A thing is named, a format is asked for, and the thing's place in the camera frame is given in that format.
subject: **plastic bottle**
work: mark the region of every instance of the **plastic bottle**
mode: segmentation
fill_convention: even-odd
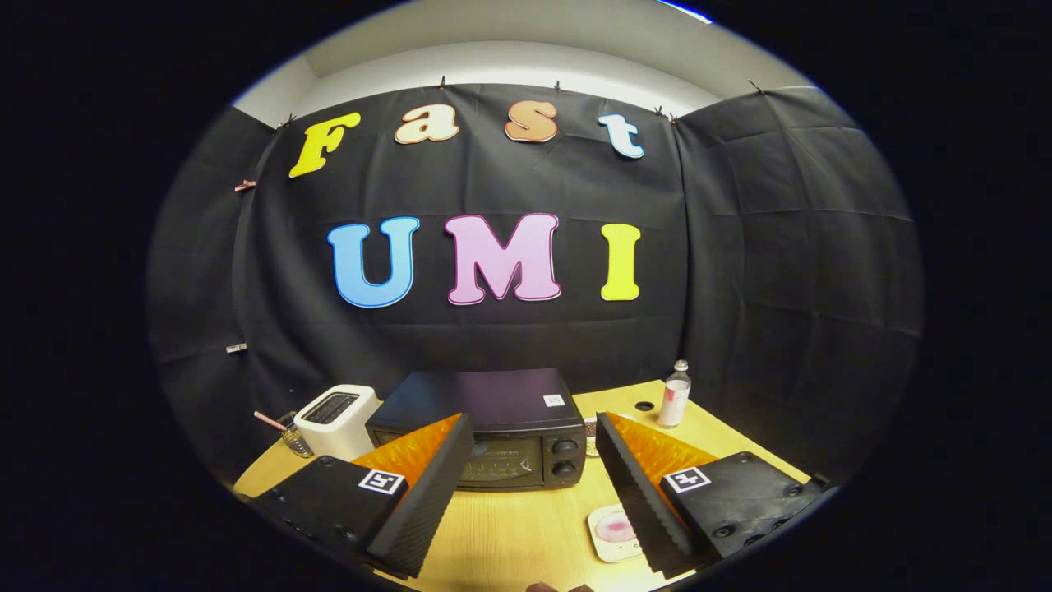
[[[690,377],[687,376],[687,361],[676,361],[675,372],[665,381],[665,397],[661,402],[661,414],[658,425],[662,428],[675,428],[683,422],[683,411],[687,408],[687,397],[690,396]]]

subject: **black backdrop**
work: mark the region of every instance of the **black backdrop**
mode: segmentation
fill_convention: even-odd
[[[505,137],[507,108],[550,101],[559,134]],[[402,145],[402,114],[451,104],[460,132]],[[358,111],[325,166],[288,170],[310,124]],[[596,118],[620,113],[646,155],[623,158]],[[242,178],[258,179],[246,193]],[[457,307],[445,221],[484,216],[508,240],[521,216],[560,219],[558,299]],[[389,272],[381,221],[421,220],[414,280],[393,306],[339,295],[327,232],[366,223],[366,277]],[[640,298],[607,303],[605,223],[642,230]],[[413,370],[554,366],[571,392],[661,379],[691,363],[691,399],[807,472],[844,479],[898,401],[919,336],[919,252],[877,150],[814,88],[737,97],[664,117],[519,85],[413,88],[335,105],[277,131],[228,109],[189,159],[158,222],[151,336],[173,406],[231,483],[280,415],[328,387],[386,396]],[[227,345],[248,350],[228,355]]]

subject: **pink stain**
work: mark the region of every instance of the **pink stain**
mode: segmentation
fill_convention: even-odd
[[[595,525],[595,535],[607,543],[625,543],[635,538],[635,531],[624,512],[604,516]]]

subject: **blue letter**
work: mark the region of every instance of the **blue letter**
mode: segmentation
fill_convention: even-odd
[[[389,307],[405,298],[412,287],[412,232],[420,220],[412,217],[390,218],[380,224],[391,249],[391,275],[384,283],[369,283],[362,263],[362,241],[369,226],[347,224],[329,230],[336,266],[336,288],[343,300],[363,309]]]
[[[643,148],[633,144],[632,138],[629,137],[629,134],[640,132],[635,125],[625,121],[625,118],[618,114],[604,115],[599,118],[599,122],[606,125],[607,131],[610,132],[610,143],[613,144],[613,149],[628,158],[643,156]]]

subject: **wooden table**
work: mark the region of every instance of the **wooden table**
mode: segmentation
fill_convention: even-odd
[[[664,388],[664,383],[654,381],[573,400],[584,417],[606,411],[656,428]],[[639,411],[638,402],[650,402],[654,409]],[[683,423],[665,432],[721,458],[749,451],[801,483],[809,478],[691,402]],[[234,490],[256,497],[310,461],[296,456],[279,441],[245,471]],[[665,579],[650,571],[642,555],[620,564],[600,560],[586,519],[593,510],[619,503],[598,457],[586,458],[581,483],[567,489],[457,491],[420,577],[403,581],[377,573],[423,592],[524,592],[535,581],[561,592],[581,584],[595,592],[634,592],[689,577],[693,572]]]

